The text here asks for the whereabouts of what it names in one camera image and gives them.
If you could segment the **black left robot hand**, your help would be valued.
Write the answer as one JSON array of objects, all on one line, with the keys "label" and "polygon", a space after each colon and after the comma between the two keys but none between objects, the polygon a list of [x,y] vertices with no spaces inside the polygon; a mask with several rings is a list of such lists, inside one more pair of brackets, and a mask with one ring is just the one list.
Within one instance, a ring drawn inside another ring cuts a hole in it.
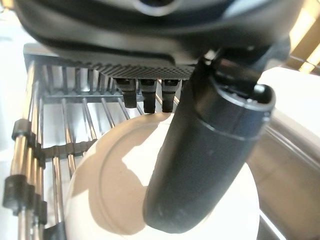
[{"label": "black left robot hand", "polygon": [[195,227],[227,191],[270,119],[259,84],[289,56],[301,0],[16,0],[25,30],[59,57],[134,80],[186,80],[143,203],[147,225]]}]

